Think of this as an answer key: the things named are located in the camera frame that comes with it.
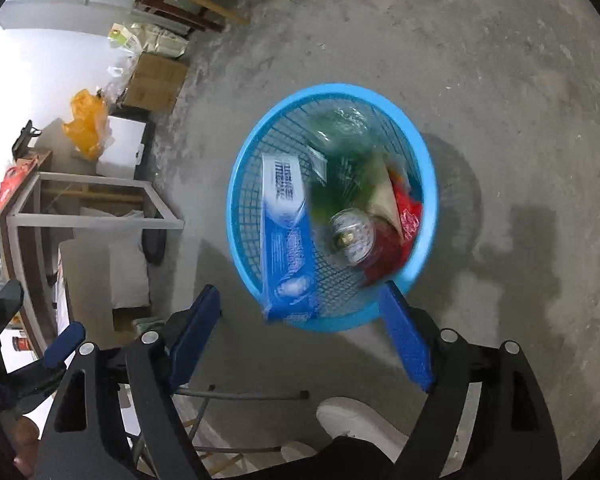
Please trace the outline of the red drink can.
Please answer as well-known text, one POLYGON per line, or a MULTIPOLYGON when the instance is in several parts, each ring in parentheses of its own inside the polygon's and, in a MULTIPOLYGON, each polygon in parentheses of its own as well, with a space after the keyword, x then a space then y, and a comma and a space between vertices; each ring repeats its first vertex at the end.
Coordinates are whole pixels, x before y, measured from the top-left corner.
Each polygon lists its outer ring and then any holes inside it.
POLYGON ((402 266, 401 235, 388 220, 374 214, 356 208, 339 211, 329 220, 327 240, 339 263, 363 273, 366 286, 402 266))

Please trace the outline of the white pillow under table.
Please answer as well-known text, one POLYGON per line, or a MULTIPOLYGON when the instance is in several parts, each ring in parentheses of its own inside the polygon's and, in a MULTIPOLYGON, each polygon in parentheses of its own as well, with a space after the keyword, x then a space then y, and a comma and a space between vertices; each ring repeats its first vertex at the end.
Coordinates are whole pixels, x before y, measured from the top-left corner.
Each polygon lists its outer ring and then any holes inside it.
POLYGON ((106 248, 109 261, 110 301, 114 309, 148 307, 149 280, 142 247, 142 230, 123 222, 113 229, 77 228, 78 240, 106 248))

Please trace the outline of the white frame side table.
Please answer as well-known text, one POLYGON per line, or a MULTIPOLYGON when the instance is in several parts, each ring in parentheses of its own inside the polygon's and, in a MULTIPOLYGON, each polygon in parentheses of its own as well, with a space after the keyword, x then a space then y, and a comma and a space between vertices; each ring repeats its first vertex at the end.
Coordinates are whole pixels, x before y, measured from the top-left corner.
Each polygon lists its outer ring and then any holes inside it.
POLYGON ((131 331, 122 318, 146 307, 112 307, 107 249, 78 240, 73 230, 126 221, 142 239, 158 242, 183 229, 183 221, 146 181, 58 174, 50 169, 51 151, 25 158, 33 157, 38 166, 0 210, 2 273, 23 288, 20 316, 33 351, 42 354, 72 320, 85 322, 105 347, 126 341, 131 331))

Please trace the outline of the cardboard box on floor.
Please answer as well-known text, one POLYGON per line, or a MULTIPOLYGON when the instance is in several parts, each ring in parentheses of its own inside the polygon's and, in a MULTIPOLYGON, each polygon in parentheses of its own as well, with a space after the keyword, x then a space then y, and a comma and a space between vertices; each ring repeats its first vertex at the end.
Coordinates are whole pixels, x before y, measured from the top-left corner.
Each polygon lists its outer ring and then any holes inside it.
POLYGON ((151 113, 171 113, 187 73, 185 63, 143 53, 126 87, 122 104, 151 113))

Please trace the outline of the blue plastic trash basket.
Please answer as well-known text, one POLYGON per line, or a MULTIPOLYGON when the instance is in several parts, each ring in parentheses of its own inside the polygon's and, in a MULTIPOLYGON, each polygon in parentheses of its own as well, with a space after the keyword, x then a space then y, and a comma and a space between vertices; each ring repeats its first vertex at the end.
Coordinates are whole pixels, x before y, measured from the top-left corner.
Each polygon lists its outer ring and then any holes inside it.
POLYGON ((378 286, 366 272, 348 266, 330 242, 330 220, 370 203, 381 165, 404 177, 422 215, 406 261, 391 274, 408 292, 434 244, 438 186, 427 145, 393 102, 354 84, 318 84, 271 108, 253 127, 230 174, 226 228, 230 256, 250 294, 262 297, 262 158, 298 158, 313 229, 315 281, 320 310, 301 323, 311 332, 336 333, 376 320, 378 286))

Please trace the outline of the blue white toothpaste box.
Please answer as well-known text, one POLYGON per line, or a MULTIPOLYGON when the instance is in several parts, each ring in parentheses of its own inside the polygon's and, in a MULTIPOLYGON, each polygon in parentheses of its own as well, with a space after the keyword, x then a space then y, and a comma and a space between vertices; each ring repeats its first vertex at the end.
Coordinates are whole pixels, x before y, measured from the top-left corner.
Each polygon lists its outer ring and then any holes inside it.
POLYGON ((304 323, 318 313, 317 270, 298 157, 262 156, 262 306, 268 322, 304 323))

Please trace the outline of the red plastic bag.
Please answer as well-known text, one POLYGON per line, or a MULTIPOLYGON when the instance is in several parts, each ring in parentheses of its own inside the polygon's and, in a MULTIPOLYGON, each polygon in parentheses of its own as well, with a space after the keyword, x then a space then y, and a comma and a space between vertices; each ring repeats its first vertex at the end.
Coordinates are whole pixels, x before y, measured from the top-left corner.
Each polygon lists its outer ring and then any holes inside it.
POLYGON ((38 158, 20 158, 10 165, 0 185, 0 210, 8 203, 15 194, 20 184, 38 166, 38 158))

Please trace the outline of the dark sauce jar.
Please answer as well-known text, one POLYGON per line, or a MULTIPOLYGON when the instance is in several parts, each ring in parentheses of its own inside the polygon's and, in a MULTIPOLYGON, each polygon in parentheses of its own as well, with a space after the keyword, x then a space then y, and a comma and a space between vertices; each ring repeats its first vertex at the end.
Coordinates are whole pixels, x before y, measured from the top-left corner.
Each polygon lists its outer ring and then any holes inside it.
POLYGON ((32 351, 32 344, 27 337, 13 336, 12 337, 12 348, 17 352, 32 351))

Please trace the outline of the yellow plastic bag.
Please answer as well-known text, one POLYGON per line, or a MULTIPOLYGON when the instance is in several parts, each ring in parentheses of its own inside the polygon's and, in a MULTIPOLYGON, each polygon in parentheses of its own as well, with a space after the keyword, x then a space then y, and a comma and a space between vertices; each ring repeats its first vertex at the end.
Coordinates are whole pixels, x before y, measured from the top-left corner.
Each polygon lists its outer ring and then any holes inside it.
POLYGON ((109 142, 108 106, 100 93, 80 90, 70 102, 73 120, 62 125, 80 155, 96 162, 109 142))

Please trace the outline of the white shoe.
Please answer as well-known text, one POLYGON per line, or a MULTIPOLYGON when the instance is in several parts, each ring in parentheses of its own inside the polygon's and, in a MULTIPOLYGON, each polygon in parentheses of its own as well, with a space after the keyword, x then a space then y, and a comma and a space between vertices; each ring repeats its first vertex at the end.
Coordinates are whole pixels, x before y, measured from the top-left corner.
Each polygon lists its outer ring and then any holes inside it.
POLYGON ((320 403, 316 419, 329 437, 349 437, 370 442, 389 460, 395 462, 408 440, 367 404, 344 396, 335 396, 320 403))

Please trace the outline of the green packaging in basket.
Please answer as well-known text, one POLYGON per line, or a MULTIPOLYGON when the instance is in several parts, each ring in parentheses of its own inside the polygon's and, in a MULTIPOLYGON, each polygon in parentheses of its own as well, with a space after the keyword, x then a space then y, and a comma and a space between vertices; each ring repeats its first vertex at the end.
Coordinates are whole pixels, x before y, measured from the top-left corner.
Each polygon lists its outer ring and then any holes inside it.
POLYGON ((378 132, 353 107, 332 107, 309 116, 306 154, 311 219, 324 228, 343 209, 356 208, 398 224, 387 156, 378 132))

